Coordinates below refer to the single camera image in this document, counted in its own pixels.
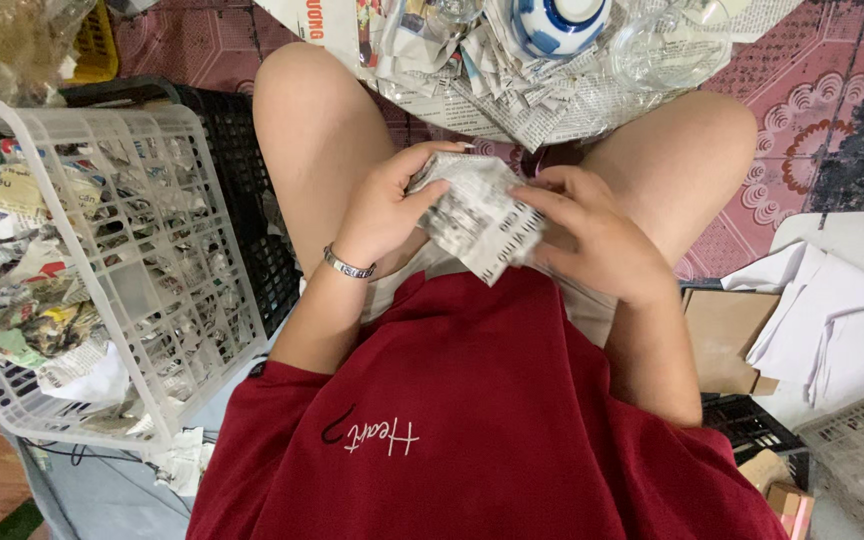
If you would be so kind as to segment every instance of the stack of white paper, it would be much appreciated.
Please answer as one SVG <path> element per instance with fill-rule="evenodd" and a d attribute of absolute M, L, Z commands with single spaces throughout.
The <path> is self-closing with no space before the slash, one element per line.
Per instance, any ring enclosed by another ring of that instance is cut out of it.
<path fill-rule="evenodd" d="M 746 362 L 800 383 L 806 399 L 846 405 L 864 397 L 864 272 L 798 242 L 722 279 L 726 290 L 784 287 Z"/>

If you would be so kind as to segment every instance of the pink patterned mat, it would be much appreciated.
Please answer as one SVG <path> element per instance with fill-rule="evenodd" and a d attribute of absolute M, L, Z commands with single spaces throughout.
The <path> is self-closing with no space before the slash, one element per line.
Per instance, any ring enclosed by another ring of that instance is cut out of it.
<path fill-rule="evenodd" d="M 251 92 L 262 59 L 297 41 L 261 7 L 243 0 L 162 0 L 115 23 L 120 77 L 162 75 L 174 83 Z M 685 280 L 724 276 L 763 257 L 789 215 L 808 212 L 823 163 L 855 133 L 864 100 L 864 0 L 806 0 L 702 87 L 742 101 L 758 120 L 745 183 L 675 271 Z M 461 137 L 376 97 L 398 147 Z M 522 147 L 476 140 L 479 152 L 522 169 Z"/>

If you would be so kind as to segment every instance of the ceramic bowl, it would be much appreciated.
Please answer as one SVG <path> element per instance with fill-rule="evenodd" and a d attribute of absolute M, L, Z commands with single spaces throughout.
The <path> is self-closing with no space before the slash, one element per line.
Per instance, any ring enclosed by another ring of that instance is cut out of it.
<path fill-rule="evenodd" d="M 605 28 L 613 0 L 512 0 L 511 28 L 525 51 L 565 59 L 593 44 Z"/>

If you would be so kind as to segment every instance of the left hand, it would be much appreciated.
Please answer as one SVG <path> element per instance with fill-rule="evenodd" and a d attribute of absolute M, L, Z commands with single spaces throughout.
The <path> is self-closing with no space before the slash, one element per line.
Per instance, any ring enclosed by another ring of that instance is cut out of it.
<path fill-rule="evenodd" d="M 412 175 L 435 152 L 465 152 L 461 142 L 416 144 L 379 163 L 359 184 L 342 219 L 332 252 L 341 261 L 368 268 L 409 238 L 419 218 L 449 191 L 449 182 L 437 179 L 405 196 Z"/>

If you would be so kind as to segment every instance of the plastic bag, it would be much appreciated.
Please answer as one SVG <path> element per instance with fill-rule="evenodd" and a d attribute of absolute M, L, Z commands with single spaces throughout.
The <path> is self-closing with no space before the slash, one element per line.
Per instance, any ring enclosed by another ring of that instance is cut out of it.
<path fill-rule="evenodd" d="M 96 0 L 0 0 L 0 100 L 14 107 L 62 106 L 60 68 Z"/>

